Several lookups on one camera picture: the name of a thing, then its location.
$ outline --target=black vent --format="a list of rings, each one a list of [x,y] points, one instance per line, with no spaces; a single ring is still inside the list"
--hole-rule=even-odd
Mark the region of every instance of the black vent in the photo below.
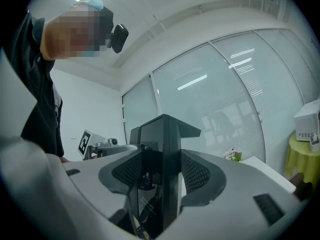
[[[66,174],[67,174],[68,176],[71,176],[71,175],[80,173],[80,171],[79,171],[78,169],[66,170],[65,172],[66,172]]]
[[[260,194],[253,197],[256,204],[259,206],[268,224],[271,226],[285,215],[268,194]]]
[[[200,189],[207,184],[210,179],[209,170],[185,154],[181,154],[181,172],[187,194]]]
[[[118,181],[132,188],[136,183],[142,166],[142,155],[136,155],[135,157],[129,159],[127,162],[120,164],[112,170],[112,176]]]

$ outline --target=white device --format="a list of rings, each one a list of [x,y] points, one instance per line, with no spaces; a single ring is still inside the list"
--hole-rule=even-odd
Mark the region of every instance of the white device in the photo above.
[[[312,134],[320,134],[320,99],[305,104],[294,116],[297,141],[309,141]]]
[[[118,140],[116,138],[109,138],[108,139],[108,143],[111,145],[111,146],[118,146]]]
[[[78,152],[80,153],[82,158],[85,158],[85,154],[87,152],[88,146],[92,146],[98,142],[106,142],[106,141],[108,140],[105,137],[85,129],[78,146]]]
[[[317,152],[320,149],[320,141],[319,141],[319,135],[312,134],[310,136],[310,150],[311,152]]]

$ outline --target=white flowers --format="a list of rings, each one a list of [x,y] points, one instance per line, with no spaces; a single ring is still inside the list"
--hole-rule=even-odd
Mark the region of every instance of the white flowers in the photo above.
[[[230,148],[226,152],[223,153],[223,157],[232,161],[241,161],[242,152],[240,150]]]

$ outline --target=person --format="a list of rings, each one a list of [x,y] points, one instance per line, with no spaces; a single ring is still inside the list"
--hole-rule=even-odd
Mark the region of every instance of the person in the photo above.
[[[60,135],[63,101],[50,71],[57,59],[94,56],[106,45],[113,27],[113,13],[101,0],[81,1],[50,21],[26,11],[3,44],[12,68],[37,100],[21,137],[57,155],[62,163],[68,162]]]

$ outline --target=white wall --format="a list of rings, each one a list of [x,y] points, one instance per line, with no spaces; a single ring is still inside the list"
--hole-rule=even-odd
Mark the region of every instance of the white wall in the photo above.
[[[121,94],[174,57],[209,40],[254,29],[288,28],[274,17],[247,8],[225,8],[183,20],[134,53],[121,67]]]
[[[63,100],[60,133],[66,159],[82,159],[77,149],[84,129],[126,143],[119,91],[56,69],[50,75]]]
[[[86,57],[69,58],[69,59],[57,59],[54,63],[54,67],[60,71],[69,73],[71,75],[87,79],[99,85],[103,85],[119,91],[119,79],[118,73],[114,69],[102,69],[93,64],[86,63]],[[100,59],[99,57],[93,57],[89,59]]]

